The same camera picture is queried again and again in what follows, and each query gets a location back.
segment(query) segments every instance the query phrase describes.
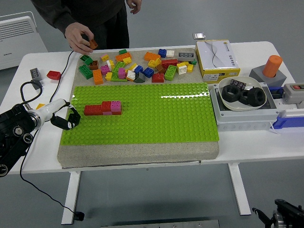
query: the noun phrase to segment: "white space heater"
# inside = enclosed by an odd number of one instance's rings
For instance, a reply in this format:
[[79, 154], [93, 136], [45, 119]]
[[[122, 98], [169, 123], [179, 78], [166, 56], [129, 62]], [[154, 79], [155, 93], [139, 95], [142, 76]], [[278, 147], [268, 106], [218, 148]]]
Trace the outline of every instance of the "white space heater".
[[19, 66], [28, 53], [48, 52], [36, 27], [29, 16], [0, 21], [0, 70]]

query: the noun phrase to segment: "black cable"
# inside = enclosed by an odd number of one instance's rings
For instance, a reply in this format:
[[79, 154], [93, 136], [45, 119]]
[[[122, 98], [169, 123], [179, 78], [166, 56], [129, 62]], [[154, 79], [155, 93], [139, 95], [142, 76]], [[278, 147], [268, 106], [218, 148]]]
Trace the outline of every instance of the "black cable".
[[[35, 96], [34, 98], [28, 100], [28, 101], [25, 100], [24, 94], [23, 94], [23, 87], [24, 87], [25, 85], [27, 85], [27, 84], [37, 85], [37, 86], [39, 86], [39, 89], [40, 89], [39, 94], [38, 94], [37, 96]], [[36, 100], [38, 97], [40, 97], [40, 95], [42, 94], [42, 86], [41, 86], [40, 84], [34, 82], [34, 81], [25, 82], [25, 83], [23, 83], [23, 84], [21, 85], [21, 87], [20, 87], [20, 93], [21, 93], [21, 98], [22, 98], [22, 101], [23, 101], [23, 102], [21, 103], [21, 105], [24, 105], [24, 104], [29, 103], [29, 102], [32, 102], [32, 101]]]
[[[37, 130], [37, 131], [35, 132], [35, 134], [34, 134], [34, 136], [33, 136], [33, 141], [34, 141], [34, 138], [35, 138], [36, 134], [38, 133], [38, 131], [39, 131], [39, 130]], [[64, 207], [64, 208], [70, 210], [74, 215], [78, 216], [74, 211], [72, 211], [70, 208], [64, 206], [60, 201], [54, 199], [53, 197], [51, 197], [51, 196], [50, 196], [49, 194], [47, 194], [46, 192], [40, 190], [35, 184], [33, 184], [32, 182], [30, 182], [30, 181], [28, 181], [28, 180], [26, 180], [26, 179], [23, 178], [23, 176], [22, 176], [22, 167], [23, 167], [23, 163], [24, 163], [24, 161], [25, 161], [25, 159], [26, 159], [26, 157], [27, 157], [27, 154], [28, 154], [28, 152], [29, 152], [30, 146], [28, 147], [28, 149], [27, 149], [27, 151], [26, 151], [26, 154], [24, 155], [23, 161], [22, 161], [22, 163], [21, 163], [21, 167], [20, 167], [20, 177], [21, 177], [21, 179], [22, 179], [23, 181], [25, 181], [26, 183], [29, 183], [30, 185], [32, 185], [32, 186], [33, 186], [35, 189], [37, 189], [38, 191], [40, 191], [40, 192], [42, 192], [43, 194], [46, 194], [47, 196], [49, 196], [53, 201], [59, 203], [62, 207]]]
[[57, 87], [56, 87], [56, 90], [55, 90], [55, 92], [53, 93], [53, 95], [51, 96], [51, 99], [49, 100], [50, 103], [52, 102], [52, 100], [53, 100], [55, 94], [57, 93], [57, 90], [58, 90], [59, 85], [60, 85], [61, 77], [62, 77], [63, 73], [65, 72], [65, 70], [66, 70], [66, 68], [67, 68], [68, 61], [69, 61], [70, 56], [71, 56], [71, 54], [72, 54], [73, 52], [74, 52], [74, 51], [72, 51], [72, 52], [70, 53], [70, 55], [68, 56], [68, 58], [67, 58], [66, 67], [65, 67], [65, 69], [64, 69], [64, 70], [62, 71], [62, 73], [61, 73], [61, 76], [60, 76], [60, 78], [59, 78], [59, 81], [58, 81], [58, 85], [57, 85]]

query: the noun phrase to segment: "hand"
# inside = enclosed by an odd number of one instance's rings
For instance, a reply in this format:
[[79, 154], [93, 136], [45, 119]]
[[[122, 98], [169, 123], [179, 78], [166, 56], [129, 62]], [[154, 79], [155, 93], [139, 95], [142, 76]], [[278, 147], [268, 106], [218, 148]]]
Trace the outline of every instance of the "hand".
[[130, 7], [131, 13], [136, 14], [141, 10], [142, 0], [126, 0], [127, 5]]
[[70, 47], [75, 51], [83, 55], [92, 53], [93, 50], [89, 48], [90, 43], [82, 38], [81, 34], [86, 34], [89, 40], [94, 38], [94, 34], [87, 26], [84, 26], [78, 22], [68, 25], [66, 28], [65, 36]]

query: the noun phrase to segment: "table leg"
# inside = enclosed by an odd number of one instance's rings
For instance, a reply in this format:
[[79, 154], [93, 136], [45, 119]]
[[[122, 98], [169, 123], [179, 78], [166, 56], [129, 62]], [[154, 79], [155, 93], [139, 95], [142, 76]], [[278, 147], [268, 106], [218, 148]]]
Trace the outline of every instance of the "table leg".
[[[77, 199], [78, 186], [79, 186], [81, 172], [73, 171], [70, 173], [71, 173], [71, 175], [70, 175], [70, 181], [69, 181], [68, 188], [67, 188], [65, 206], [70, 208], [72, 211], [74, 211], [75, 205], [76, 205], [76, 199]], [[61, 224], [62, 225], [73, 224], [73, 217], [74, 217], [74, 214], [69, 209], [64, 208]]]
[[247, 200], [244, 184], [242, 181], [241, 173], [238, 168], [238, 163], [228, 164], [230, 176], [234, 188], [234, 193], [237, 198], [237, 205], [240, 215], [251, 215], [249, 203]]

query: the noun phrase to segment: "person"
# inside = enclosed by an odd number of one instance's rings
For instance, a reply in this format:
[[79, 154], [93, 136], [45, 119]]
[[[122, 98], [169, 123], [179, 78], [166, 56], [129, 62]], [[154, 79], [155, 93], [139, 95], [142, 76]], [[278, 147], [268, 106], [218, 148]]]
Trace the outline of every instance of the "person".
[[[83, 55], [97, 49], [129, 48], [127, 12], [124, 0], [31, 0], [42, 18], [59, 29], [70, 47]], [[142, 0], [126, 0], [131, 13], [141, 10]]]

